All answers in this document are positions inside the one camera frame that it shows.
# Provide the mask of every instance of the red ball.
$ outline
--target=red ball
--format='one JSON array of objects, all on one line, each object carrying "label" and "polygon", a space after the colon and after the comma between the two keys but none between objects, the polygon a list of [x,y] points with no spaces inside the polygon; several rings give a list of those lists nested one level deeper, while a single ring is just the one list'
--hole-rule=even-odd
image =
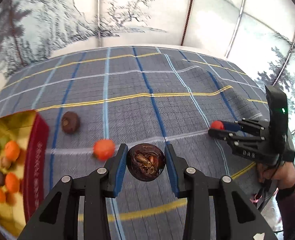
[{"label": "red ball", "polygon": [[212,122],[210,128],[224,130],[224,124],[221,121],[214,121]]},{"label": "red ball", "polygon": [[112,140],[98,140],[93,146],[93,154],[101,161],[111,158],[115,152],[115,144]]}]

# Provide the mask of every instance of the nut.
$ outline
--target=nut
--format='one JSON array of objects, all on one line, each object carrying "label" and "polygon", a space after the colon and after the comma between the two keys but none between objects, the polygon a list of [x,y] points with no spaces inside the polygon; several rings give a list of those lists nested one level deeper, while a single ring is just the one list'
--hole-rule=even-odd
[{"label": "nut", "polygon": [[9,169],[11,167],[11,161],[5,156],[0,156],[0,168]]}]

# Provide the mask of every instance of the blue gripper pad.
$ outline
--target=blue gripper pad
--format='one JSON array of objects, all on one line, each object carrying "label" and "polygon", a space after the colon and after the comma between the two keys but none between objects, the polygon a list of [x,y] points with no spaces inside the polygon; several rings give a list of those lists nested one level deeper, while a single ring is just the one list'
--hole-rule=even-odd
[{"label": "blue gripper pad", "polygon": [[116,156],[118,156],[118,154],[121,154],[120,156],[120,162],[119,165],[117,167],[116,173],[115,173],[115,186],[114,186],[114,196],[117,197],[117,195],[120,193],[121,188],[122,188],[122,183],[123,183],[123,179],[124,179],[124,174],[125,174],[125,170],[126,170],[126,155],[129,151],[129,147],[125,144],[124,148],[119,148],[119,151],[122,151],[122,153],[117,152]]},{"label": "blue gripper pad", "polygon": [[178,188],[178,177],[177,172],[173,163],[173,159],[171,156],[171,153],[169,151],[169,147],[172,147],[171,144],[168,144],[165,146],[164,154],[165,154],[165,160],[166,160],[166,168],[169,175],[169,182],[171,184],[172,192],[176,197],[178,197],[179,188]]},{"label": "blue gripper pad", "polygon": [[228,130],[228,131],[231,131],[231,132],[237,132],[237,131],[241,130],[241,127],[237,123],[224,122],[224,121],[221,121],[221,122],[224,125],[224,130]]}]

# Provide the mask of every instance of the robotic hand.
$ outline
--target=robotic hand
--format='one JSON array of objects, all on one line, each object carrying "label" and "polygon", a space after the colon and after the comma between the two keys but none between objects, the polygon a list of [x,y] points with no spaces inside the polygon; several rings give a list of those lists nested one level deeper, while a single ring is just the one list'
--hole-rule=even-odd
[{"label": "robotic hand", "polygon": [[[80,196],[85,196],[84,239],[110,240],[105,198],[121,190],[128,146],[86,177],[63,176],[35,211],[18,240],[77,240]],[[219,239],[276,240],[260,212],[229,176],[205,176],[165,146],[169,181],[177,198],[187,198],[184,240],[210,240],[209,196],[213,196]]]},{"label": "robotic hand", "polygon": [[[295,151],[288,132],[286,95],[274,87],[266,87],[266,95],[270,122],[245,118],[222,122],[224,129],[212,128],[209,135],[225,140],[233,154],[277,168],[284,161],[294,161]],[[253,136],[238,136],[237,131]],[[127,153],[128,146],[121,144],[116,156],[88,176],[62,177],[18,240],[77,240],[80,196],[85,196],[84,239],[110,240],[105,198],[115,198],[121,190]],[[210,240],[209,196],[214,199],[217,240],[277,239],[259,210],[229,176],[205,176],[178,157],[171,144],[165,146],[164,153],[173,193],[177,198],[187,198],[183,240]],[[263,189],[270,186],[267,182]]]},{"label": "robotic hand", "polygon": [[[235,122],[216,121],[220,122],[221,127],[220,129],[209,129],[209,135],[226,141],[233,154],[262,163],[268,169],[274,169],[276,172],[284,162],[294,162],[295,149],[292,135],[288,130],[286,94],[273,86],[265,86],[265,90],[270,110],[269,122],[246,118]],[[238,131],[242,131],[244,135],[248,133],[252,136],[238,136],[236,135]],[[272,180],[265,180],[252,201],[257,204],[262,193],[265,192],[266,195],[266,192],[269,192],[271,188],[276,189],[276,182],[273,185]],[[272,194],[269,197],[264,197],[262,204],[258,207],[259,210],[263,209],[271,196]]]}]

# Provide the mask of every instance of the yellow stripe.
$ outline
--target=yellow stripe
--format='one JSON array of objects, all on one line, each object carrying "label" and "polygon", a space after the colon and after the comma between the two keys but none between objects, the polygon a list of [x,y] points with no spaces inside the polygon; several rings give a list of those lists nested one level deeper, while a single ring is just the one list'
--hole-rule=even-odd
[{"label": "yellow stripe", "polygon": [[[50,70],[53,70],[53,69],[56,69],[56,68],[62,68],[62,67],[67,67],[67,66],[71,66],[71,65],[74,65],[74,64],[79,64],[79,63],[88,63],[88,62],[95,62],[95,61],[101,61],[101,60],[107,60],[107,59],[116,59],[116,58],[122,58],[122,57],[148,57],[148,56],[152,56],[152,55],[157,55],[157,54],[160,54],[158,52],[153,52],[153,53],[147,53],[147,54],[142,54],[142,55],[139,55],[139,56],[135,56],[135,55],[132,55],[132,54],[124,54],[124,55],[119,55],[119,56],[113,56],[113,57],[104,57],[104,58],[94,58],[94,59],[88,59],[88,60],[83,60],[83,61],[77,61],[77,62],[70,62],[70,63],[67,63],[67,64],[63,64],[63,65],[60,65],[60,66],[56,66],[56,67],[52,67],[52,68],[48,68],[48,69],[45,69],[45,70],[42,70],[42,71],[39,71],[37,73],[34,73],[34,74],[31,74],[29,76],[26,76],[26,77],[23,77],[11,84],[8,84],[7,86],[3,87],[4,88],[7,88],[9,86],[12,86],[20,81],[22,81],[23,79],[26,79],[26,78],[30,78],[32,76],[35,76],[35,75],[38,75],[38,74],[41,74],[41,73],[45,73],[47,71],[50,71]],[[230,70],[230,71],[233,71],[233,72],[236,72],[236,73],[239,73],[239,74],[242,74],[242,75],[246,75],[245,73],[242,73],[242,72],[239,72],[239,71],[236,71],[236,70],[233,70],[233,69],[230,69],[230,68],[226,68],[226,67],[222,67],[222,66],[219,66],[219,65],[214,65],[214,64],[208,64],[208,63],[204,63],[204,62],[200,62],[200,61],[195,61],[195,60],[187,60],[187,59],[183,59],[185,61],[192,61],[192,62],[197,62],[197,63],[200,63],[200,64],[206,64],[206,65],[211,65],[211,66],[214,66],[214,67],[220,67],[220,68],[224,68],[224,69],[227,69],[227,70]]]},{"label": "yellow stripe", "polygon": [[[244,169],[242,169],[239,172],[232,175],[231,178],[236,179],[237,177],[243,175],[244,173],[246,173],[247,171],[249,171],[250,169],[252,169],[255,166],[256,166],[256,163],[251,163],[249,166],[245,167]],[[173,201],[171,203],[164,204],[161,206],[148,208],[148,209],[144,209],[144,210],[139,210],[139,211],[134,211],[134,212],[120,213],[119,215],[120,215],[121,221],[150,217],[153,215],[169,212],[169,211],[176,209],[178,207],[182,207],[182,206],[186,205],[186,203],[187,203],[186,198],[183,198],[183,199],[179,199],[179,200],[176,200],[176,201]],[[84,219],[83,214],[79,214],[79,221],[83,221],[83,219]],[[107,219],[109,222],[115,221],[115,217],[113,214],[107,215]]]},{"label": "yellow stripe", "polygon": [[236,71],[236,70],[230,69],[230,68],[228,68],[228,67],[222,67],[222,66],[219,66],[219,65],[208,64],[208,63],[200,62],[200,61],[196,61],[196,60],[189,60],[189,59],[182,59],[182,60],[184,60],[184,61],[196,62],[196,63],[200,63],[200,64],[205,64],[205,65],[210,65],[210,66],[213,66],[213,67],[220,67],[220,68],[228,69],[228,70],[230,70],[230,71],[233,71],[233,72],[236,72],[236,73],[239,73],[239,74],[242,74],[242,75],[246,75],[246,74],[243,73],[243,72],[239,72],[239,71]]},{"label": "yellow stripe", "polygon": [[[233,88],[232,86],[226,86],[221,88],[220,90],[213,92],[213,93],[192,93],[194,96],[215,96],[218,95],[219,93],[228,90],[230,88]],[[53,106],[47,106],[43,108],[36,109],[36,111],[41,112],[49,109],[54,109],[54,108],[68,108],[68,107],[77,107],[77,106],[91,106],[91,105],[98,105],[102,104],[104,102],[114,102],[114,101],[121,101],[121,100],[126,100],[126,99],[131,99],[131,98],[138,98],[138,97],[182,97],[182,96],[189,96],[190,93],[159,93],[159,94],[149,94],[149,93],[140,93],[140,94],[135,94],[135,95],[128,95],[128,96],[122,96],[122,97],[116,97],[116,98],[110,98],[110,99],[101,99],[97,101],[88,101],[88,102],[79,102],[79,103],[71,103],[71,104],[61,104],[61,105],[53,105]]]},{"label": "yellow stripe", "polygon": [[245,167],[243,170],[238,171],[234,175],[231,176],[232,179],[236,179],[237,177],[243,175],[244,173],[248,172],[250,169],[256,166],[256,163],[251,163],[249,166]]},{"label": "yellow stripe", "polygon": [[248,101],[251,101],[251,102],[258,102],[258,103],[263,103],[263,104],[267,104],[267,102],[266,102],[266,101],[255,100],[255,99],[248,99]]},{"label": "yellow stripe", "polygon": [[60,65],[60,66],[56,66],[56,67],[52,67],[52,68],[48,68],[48,69],[45,69],[43,71],[40,71],[40,72],[37,72],[37,73],[34,73],[32,75],[29,75],[29,76],[26,76],[26,77],[23,77],[7,86],[5,86],[4,88],[7,88],[11,85],[14,85],[15,83],[17,82],[20,82],[22,81],[23,79],[26,79],[26,78],[30,78],[32,76],[35,76],[37,74],[41,74],[41,73],[45,73],[47,71],[50,71],[50,70],[53,70],[53,69],[56,69],[56,68],[62,68],[62,67],[67,67],[67,66],[71,66],[71,65],[74,65],[74,64],[79,64],[79,63],[88,63],[88,62],[94,62],[94,61],[101,61],[101,60],[107,60],[107,59],[115,59],[115,58],[121,58],[121,57],[147,57],[147,56],[152,56],[152,55],[156,55],[156,54],[160,54],[158,52],[153,52],[153,53],[147,53],[147,54],[143,54],[143,55],[139,55],[139,56],[135,56],[135,55],[131,55],[131,54],[125,54],[125,55],[119,55],[119,56],[114,56],[114,57],[104,57],[104,58],[95,58],[95,59],[88,59],[88,60],[83,60],[83,61],[77,61],[77,62],[70,62],[70,63],[67,63],[67,64],[64,64],[64,65]]}]

